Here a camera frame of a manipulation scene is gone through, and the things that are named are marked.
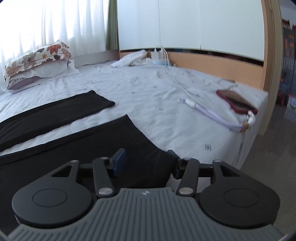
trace cabinet door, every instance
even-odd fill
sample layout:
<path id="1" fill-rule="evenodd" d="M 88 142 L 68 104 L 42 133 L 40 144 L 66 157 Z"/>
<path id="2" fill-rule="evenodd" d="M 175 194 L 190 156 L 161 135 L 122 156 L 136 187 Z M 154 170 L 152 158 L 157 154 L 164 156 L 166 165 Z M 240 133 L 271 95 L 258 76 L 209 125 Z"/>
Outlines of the cabinet door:
<path id="1" fill-rule="evenodd" d="M 119 49 L 160 46 L 158 0 L 117 0 Z"/>
<path id="2" fill-rule="evenodd" d="M 199 0 L 201 49 L 264 60 L 261 0 Z"/>
<path id="3" fill-rule="evenodd" d="M 159 0 L 159 18 L 165 48 L 200 49 L 199 0 Z"/>

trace mattress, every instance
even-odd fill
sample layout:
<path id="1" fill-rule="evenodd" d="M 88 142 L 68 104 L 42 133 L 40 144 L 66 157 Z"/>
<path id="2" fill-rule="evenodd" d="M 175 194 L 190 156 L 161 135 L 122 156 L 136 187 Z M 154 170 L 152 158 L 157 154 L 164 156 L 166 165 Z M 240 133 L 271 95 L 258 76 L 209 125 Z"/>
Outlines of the mattress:
<path id="1" fill-rule="evenodd" d="M 172 67 L 174 78 L 195 101 L 223 118 L 240 123 L 230 105 L 216 95 L 217 89 L 232 89 L 258 108 L 256 124 L 242 134 L 221 126 L 198 111 L 179 103 L 188 98 L 164 66 L 142 65 L 113 68 L 111 62 L 79 67 L 79 73 L 41 81 L 18 93 L 0 96 L 0 121 L 34 107 L 94 90 L 115 102 L 112 108 L 74 121 L 73 123 L 37 136 L 6 149 L 0 155 L 13 153 L 109 122 L 128 114 L 134 125 L 158 148 L 172 149 L 180 157 L 192 157 L 201 163 L 223 160 L 240 168 L 249 153 L 262 121 L 268 94 L 262 90 L 233 83 L 194 70 Z M 201 178 L 199 188 L 208 180 Z M 172 177 L 168 186 L 176 189 Z"/>

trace gray ribbed surface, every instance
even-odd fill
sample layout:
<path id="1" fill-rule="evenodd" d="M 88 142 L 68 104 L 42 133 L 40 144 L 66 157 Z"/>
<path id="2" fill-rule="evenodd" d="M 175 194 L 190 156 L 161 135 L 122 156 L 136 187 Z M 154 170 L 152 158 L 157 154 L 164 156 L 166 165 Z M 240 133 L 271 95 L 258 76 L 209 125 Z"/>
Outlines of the gray ribbed surface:
<path id="1" fill-rule="evenodd" d="M 282 235 L 273 226 L 253 230 L 224 227 L 209 219 L 193 198 L 176 196 L 171 188 L 124 189 L 109 199 L 99 199 L 81 220 L 58 229 L 20 225 L 14 241 L 276 241 Z"/>

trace curtain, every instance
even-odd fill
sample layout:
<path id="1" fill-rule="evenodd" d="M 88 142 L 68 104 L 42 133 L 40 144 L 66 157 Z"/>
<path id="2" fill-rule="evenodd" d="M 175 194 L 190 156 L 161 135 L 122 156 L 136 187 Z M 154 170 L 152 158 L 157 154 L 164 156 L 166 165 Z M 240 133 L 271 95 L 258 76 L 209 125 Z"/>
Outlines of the curtain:
<path id="1" fill-rule="evenodd" d="M 72 56 L 106 50 L 109 0 L 4 0 L 0 4 L 0 80 L 5 64 L 63 41 Z"/>
<path id="2" fill-rule="evenodd" d="M 118 29 L 117 29 L 117 0 L 109 1 L 106 49 L 107 50 L 119 49 Z"/>

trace gray tile floor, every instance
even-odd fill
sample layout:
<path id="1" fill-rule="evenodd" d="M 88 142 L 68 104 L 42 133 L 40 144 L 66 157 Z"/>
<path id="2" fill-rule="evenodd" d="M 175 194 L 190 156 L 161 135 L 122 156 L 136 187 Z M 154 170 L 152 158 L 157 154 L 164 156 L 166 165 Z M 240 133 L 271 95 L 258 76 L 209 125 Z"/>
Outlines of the gray tile floor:
<path id="1" fill-rule="evenodd" d="M 296 123 L 284 118 L 285 110 L 275 106 L 264 136 L 256 137 L 241 170 L 276 191 L 281 206 L 274 225 L 290 233 L 296 231 Z"/>

